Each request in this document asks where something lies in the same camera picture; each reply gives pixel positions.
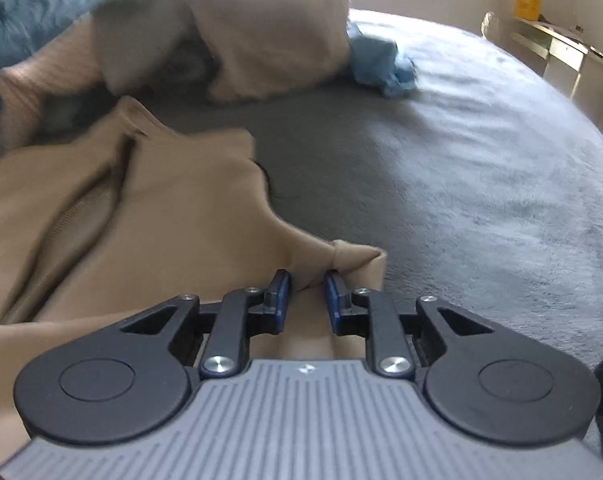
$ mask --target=drawer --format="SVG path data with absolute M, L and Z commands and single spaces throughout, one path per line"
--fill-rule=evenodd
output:
M 540 58 L 548 59 L 548 54 L 549 54 L 548 49 L 546 49 L 543 46 L 541 46 L 540 44 L 536 43 L 536 41 L 531 40 L 530 38 L 527 38 L 526 36 L 523 36 L 521 34 L 517 34 L 516 32 L 512 32 L 510 37 L 513 41 L 517 41 L 517 43 L 519 43 L 520 45 L 523 45 L 528 50 L 534 52 Z
M 566 44 L 557 38 L 552 38 L 549 53 L 551 56 L 555 56 L 558 60 L 566 63 L 573 70 L 576 70 L 577 72 L 581 70 L 585 54 L 571 47 L 569 44 Z

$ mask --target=gray ribbed plate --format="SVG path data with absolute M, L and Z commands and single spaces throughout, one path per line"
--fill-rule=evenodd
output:
M 407 381 L 361 361 L 255 360 L 205 382 L 171 423 L 110 448 L 36 438 L 8 480 L 603 480 L 603 462 L 570 441 L 487 446 L 441 422 Z

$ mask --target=metal screw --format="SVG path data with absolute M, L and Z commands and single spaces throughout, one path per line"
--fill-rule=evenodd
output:
M 410 368 L 410 361 L 405 357 L 386 357 L 379 362 L 379 367 L 387 374 L 402 374 Z
M 214 355 L 213 357 L 208 357 L 208 359 L 204 361 L 204 368 L 214 374 L 225 373 L 228 370 L 231 370 L 234 366 L 235 361 L 233 361 L 230 357 L 223 355 Z
M 304 366 L 300 366 L 297 368 L 304 375 L 312 374 L 317 368 L 311 365 L 310 363 L 306 363 Z

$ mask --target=beige cloth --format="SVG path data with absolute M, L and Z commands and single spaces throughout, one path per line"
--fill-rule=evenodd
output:
M 122 137 L 135 141 L 130 159 Z M 183 137 L 124 98 L 72 144 L 0 160 L 0 462 L 27 440 L 12 403 L 21 367 L 178 294 L 218 301 L 286 268 L 296 292 L 285 332 L 254 338 L 253 355 L 363 354 L 360 338 L 332 336 L 318 285 L 337 268 L 351 286 L 380 288 L 385 255 L 282 221 L 253 156 L 245 130 Z
M 348 0 L 122 0 L 111 4 L 99 9 L 101 28 L 95 18 L 84 16 L 34 56 L 0 70 L 7 150 L 30 142 L 45 95 L 78 93 L 104 80 L 105 69 L 111 85 L 123 79 L 128 86 L 133 74 L 148 76 L 162 70 L 166 53 L 179 43 L 176 35 L 191 27 L 190 21 L 184 23 L 181 7 L 188 13 L 190 6 L 199 34 L 221 64 L 208 88 L 214 102 L 264 99 L 307 88 L 334 76 L 350 56 Z M 96 37 L 96 30 L 101 35 Z
M 217 102 L 264 98 L 334 76 L 350 56 L 348 0 L 187 0 L 222 62 Z

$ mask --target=beige sweater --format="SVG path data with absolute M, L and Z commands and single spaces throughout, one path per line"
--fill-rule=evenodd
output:
M 244 130 L 183 137 L 124 98 L 72 144 L 0 160 L 0 462 L 28 439 L 12 385 L 29 360 L 177 294 L 218 301 L 286 268 L 285 332 L 254 338 L 252 354 L 362 354 L 360 338 L 331 334 L 318 285 L 336 268 L 380 288 L 385 255 L 282 221 L 253 157 Z
M 186 0 L 222 64 L 216 102 L 263 99 L 335 76 L 350 57 L 348 0 Z

